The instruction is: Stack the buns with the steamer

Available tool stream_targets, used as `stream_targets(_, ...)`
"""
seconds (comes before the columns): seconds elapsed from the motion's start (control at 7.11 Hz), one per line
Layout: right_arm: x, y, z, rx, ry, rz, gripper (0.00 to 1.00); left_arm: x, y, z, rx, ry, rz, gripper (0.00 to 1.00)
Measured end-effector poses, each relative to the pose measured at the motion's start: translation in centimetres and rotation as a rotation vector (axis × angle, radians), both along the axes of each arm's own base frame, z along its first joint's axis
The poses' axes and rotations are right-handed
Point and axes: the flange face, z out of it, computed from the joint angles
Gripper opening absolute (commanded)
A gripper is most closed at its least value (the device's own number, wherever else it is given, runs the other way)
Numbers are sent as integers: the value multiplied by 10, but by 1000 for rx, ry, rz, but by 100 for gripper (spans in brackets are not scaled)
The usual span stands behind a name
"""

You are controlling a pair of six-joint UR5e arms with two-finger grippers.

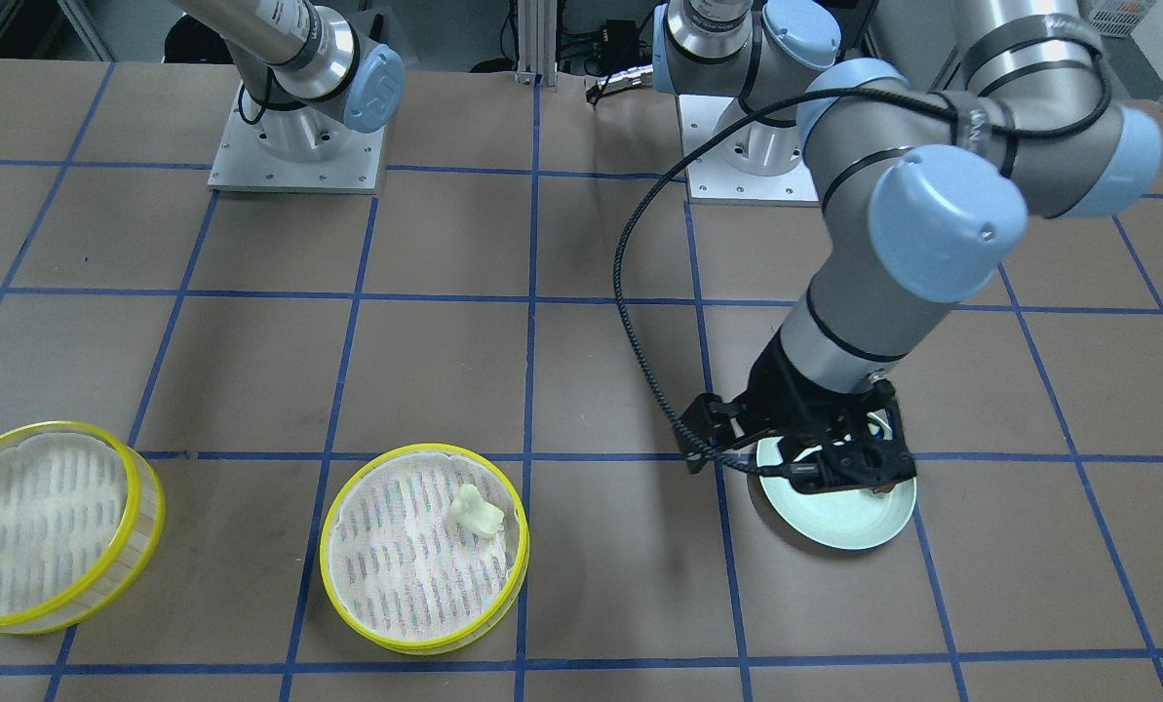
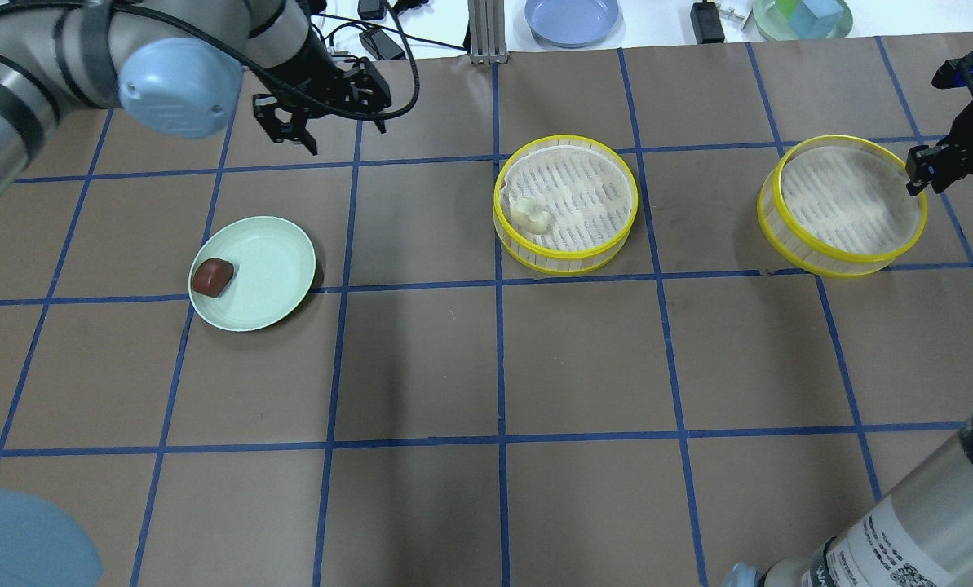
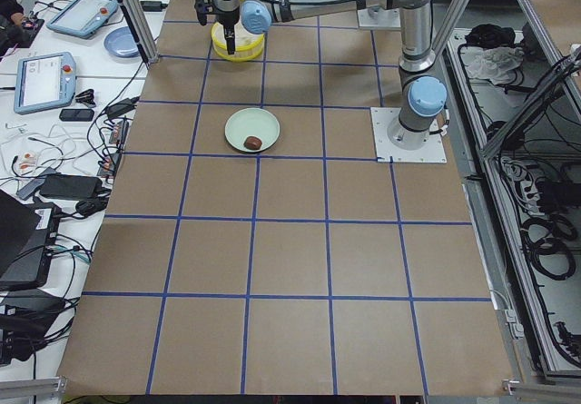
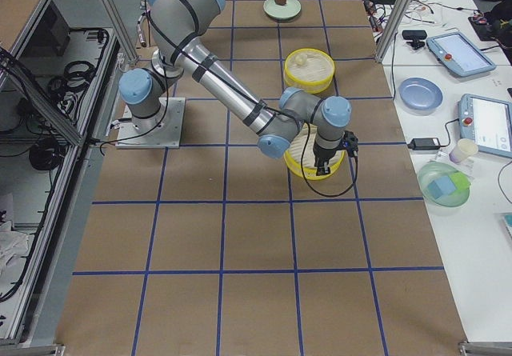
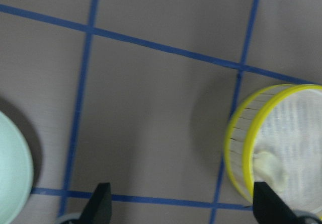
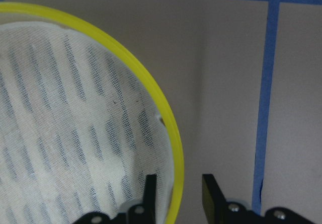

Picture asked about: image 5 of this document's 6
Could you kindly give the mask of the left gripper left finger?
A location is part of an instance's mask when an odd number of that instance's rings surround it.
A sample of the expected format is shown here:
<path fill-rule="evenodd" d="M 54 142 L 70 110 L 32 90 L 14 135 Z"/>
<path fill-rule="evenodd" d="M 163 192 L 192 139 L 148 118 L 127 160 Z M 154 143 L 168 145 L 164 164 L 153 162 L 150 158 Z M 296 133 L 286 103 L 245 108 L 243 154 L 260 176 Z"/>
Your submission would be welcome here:
<path fill-rule="evenodd" d="M 111 217 L 111 184 L 100 183 L 83 209 L 79 223 L 110 223 Z"/>

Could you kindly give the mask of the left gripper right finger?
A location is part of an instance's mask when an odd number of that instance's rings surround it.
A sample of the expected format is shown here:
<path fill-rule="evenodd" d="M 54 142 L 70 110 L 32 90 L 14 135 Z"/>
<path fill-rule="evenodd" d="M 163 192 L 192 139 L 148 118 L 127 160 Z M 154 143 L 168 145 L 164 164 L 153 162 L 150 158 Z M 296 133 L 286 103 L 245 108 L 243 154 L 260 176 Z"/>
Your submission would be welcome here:
<path fill-rule="evenodd" d="M 258 223 L 302 223 L 266 182 L 255 182 L 253 215 Z"/>

